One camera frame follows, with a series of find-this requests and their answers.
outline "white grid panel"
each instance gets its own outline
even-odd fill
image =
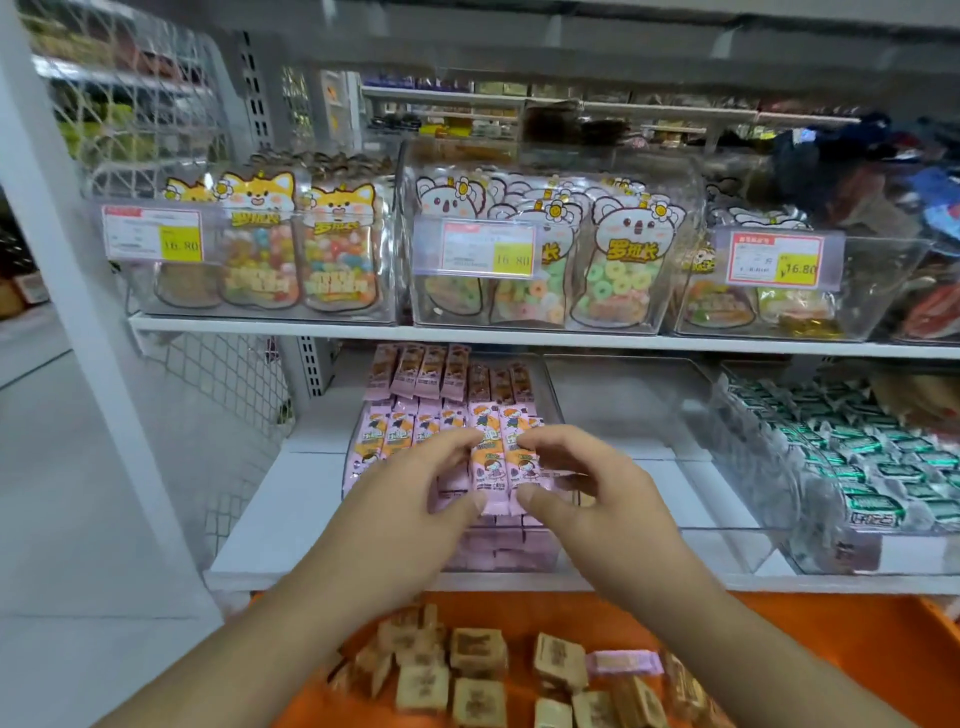
[[[205,567],[276,459],[295,421],[293,406],[272,336],[184,334],[157,361],[167,376],[182,379],[221,408],[223,420],[214,422],[216,431],[198,435],[202,447],[224,448],[227,463],[197,473],[194,488],[180,497],[172,494],[185,527],[203,528]],[[178,413],[169,414],[175,423]],[[198,511],[203,513],[199,522]],[[187,539],[196,547],[198,534],[187,533]]]
[[[91,192],[150,197],[167,168],[227,158],[204,36],[112,2],[17,5]]]

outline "hand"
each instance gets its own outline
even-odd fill
[[[707,576],[653,478],[626,454],[572,425],[535,427],[517,442],[535,450],[546,469],[581,473],[557,482],[596,498],[584,508],[531,483],[517,491],[520,505],[557,535],[605,599],[636,613],[674,582]]]
[[[483,510],[486,497],[471,492],[441,513],[427,512],[437,475],[465,463],[482,439],[472,427],[446,430],[374,463],[291,575],[325,583],[357,626],[408,604]]]

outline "grey tile floor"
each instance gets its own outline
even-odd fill
[[[85,728],[211,630],[72,353],[0,389],[0,725]]]

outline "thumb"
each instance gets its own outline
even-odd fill
[[[444,531],[457,540],[476,522],[486,504],[486,494],[470,491],[446,506],[437,518],[443,525]]]
[[[539,485],[521,483],[516,499],[524,510],[562,538],[577,517],[577,507]]]

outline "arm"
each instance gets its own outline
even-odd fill
[[[409,603],[453,555],[484,499],[429,515],[437,473],[481,439],[450,430],[374,464],[296,568],[96,728],[266,728],[352,632]]]
[[[597,592],[649,627],[741,728],[912,726],[843,672],[819,660],[728,594],[690,550],[650,475],[569,425],[519,442],[544,467],[587,473],[596,497],[577,508],[531,484],[518,499],[560,538]]]

